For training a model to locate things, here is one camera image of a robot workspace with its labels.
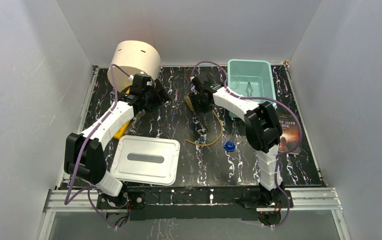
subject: book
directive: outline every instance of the book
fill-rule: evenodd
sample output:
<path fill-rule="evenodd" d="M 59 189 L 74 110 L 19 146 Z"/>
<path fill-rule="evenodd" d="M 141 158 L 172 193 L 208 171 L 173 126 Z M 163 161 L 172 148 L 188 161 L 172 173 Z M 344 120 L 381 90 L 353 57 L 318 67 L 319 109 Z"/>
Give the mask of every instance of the book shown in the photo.
<path fill-rule="evenodd" d="M 294 148 L 299 142 L 299 128 L 296 121 L 289 114 L 278 114 L 278 120 L 282 128 L 282 135 L 279 138 L 279 151 L 285 152 Z M 299 155 L 300 146 L 290 152 L 290 154 Z"/>

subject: white plastic lid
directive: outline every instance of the white plastic lid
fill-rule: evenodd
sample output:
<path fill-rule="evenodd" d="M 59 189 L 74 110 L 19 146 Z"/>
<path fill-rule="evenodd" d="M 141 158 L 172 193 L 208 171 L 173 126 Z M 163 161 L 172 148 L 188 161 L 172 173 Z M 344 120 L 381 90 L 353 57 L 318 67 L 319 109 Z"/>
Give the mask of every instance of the white plastic lid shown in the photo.
<path fill-rule="evenodd" d="M 169 186 L 176 179 L 179 150 L 177 140 L 125 135 L 110 173 L 122 181 Z"/>

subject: yellow object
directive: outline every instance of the yellow object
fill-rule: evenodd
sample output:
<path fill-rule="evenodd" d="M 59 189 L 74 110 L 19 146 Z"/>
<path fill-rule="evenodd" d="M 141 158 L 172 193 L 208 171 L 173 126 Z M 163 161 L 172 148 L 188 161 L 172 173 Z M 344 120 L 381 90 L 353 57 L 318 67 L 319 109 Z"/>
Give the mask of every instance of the yellow object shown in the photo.
<path fill-rule="evenodd" d="M 121 137 L 125 134 L 126 130 L 129 127 L 129 124 L 131 121 L 127 121 L 120 129 L 116 132 L 116 134 L 113 136 L 115 139 L 121 139 Z"/>
<path fill-rule="evenodd" d="M 192 112 L 194 112 L 194 108 L 193 108 L 193 105 L 191 104 L 191 99 L 190 97 L 187 95 L 185 96 L 185 103 L 188 105 L 189 109 L 191 109 Z M 188 143 L 190 144 L 194 144 L 194 145 L 197 145 L 197 146 L 200 146 L 200 147 L 208 147 L 208 146 L 211 146 L 213 144 L 215 144 L 217 141 L 219 141 L 219 139 L 221 139 L 222 137 L 222 134 L 224 133 L 224 126 L 222 125 L 222 121 L 221 119 L 219 118 L 218 114 L 215 112 L 215 110 L 212 110 L 214 116 L 217 118 L 217 120 L 219 121 L 219 124 L 220 124 L 220 134 L 219 136 L 217 136 L 216 140 L 214 140 L 213 142 L 209 143 L 209 144 L 200 144 L 200 143 L 196 143 L 194 141 L 191 141 L 191 140 L 186 140 Z"/>

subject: black marble table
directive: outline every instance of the black marble table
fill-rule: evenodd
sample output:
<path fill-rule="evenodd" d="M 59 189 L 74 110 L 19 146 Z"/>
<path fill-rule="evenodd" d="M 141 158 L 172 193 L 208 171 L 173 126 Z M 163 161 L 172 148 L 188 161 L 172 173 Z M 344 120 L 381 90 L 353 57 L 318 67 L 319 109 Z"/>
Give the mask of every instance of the black marble table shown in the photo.
<path fill-rule="evenodd" d="M 219 122 L 212 112 L 197 116 L 184 102 L 186 94 L 191 92 L 189 77 L 192 67 L 162 67 L 159 79 L 170 95 L 172 101 L 162 105 L 153 112 L 146 112 L 132 124 L 126 135 L 152 138 L 175 139 L 179 141 L 180 153 L 176 180 L 173 187 L 203 186 L 256 186 L 259 184 L 259 165 L 256 154 L 249 145 L 245 135 L 244 122 L 239 118 L 229 117 L 227 110 L 216 107 L 220 119 L 224 123 L 224 132 L 220 140 L 209 147 L 199 147 L 186 142 L 186 139 L 198 143 L 211 143 L 221 130 Z M 114 100 L 113 87 L 107 78 L 108 69 L 100 69 L 94 86 L 84 129 L 91 126 L 110 107 Z M 198 73 L 206 73 L 218 82 L 223 82 L 217 67 L 203 66 L 197 68 Z M 291 90 L 286 68 L 273 65 L 272 75 L 276 99 L 287 105 L 298 117 L 296 100 Z M 278 107 L 279 113 L 285 113 Z M 237 127 L 238 137 L 235 139 L 236 150 L 226 152 L 225 142 L 231 137 L 233 127 Z M 110 170 L 115 156 L 118 140 L 112 139 L 105 149 L 106 162 Z M 280 159 L 280 172 L 286 186 L 324 186 L 320 178 L 313 154 L 309 147 L 305 129 L 299 155 L 283 155 Z M 126 183 L 128 186 L 148 186 L 148 184 Z M 87 186 L 80 180 L 75 187 Z"/>

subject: teal plastic bin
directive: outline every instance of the teal plastic bin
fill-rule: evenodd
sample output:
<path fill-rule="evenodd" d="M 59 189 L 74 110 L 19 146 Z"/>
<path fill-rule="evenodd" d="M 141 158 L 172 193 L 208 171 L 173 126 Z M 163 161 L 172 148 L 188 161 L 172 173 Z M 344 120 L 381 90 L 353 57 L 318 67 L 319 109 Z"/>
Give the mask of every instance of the teal plastic bin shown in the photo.
<path fill-rule="evenodd" d="M 271 64 L 262 60 L 231 59 L 228 61 L 228 86 L 244 97 L 277 99 Z"/>

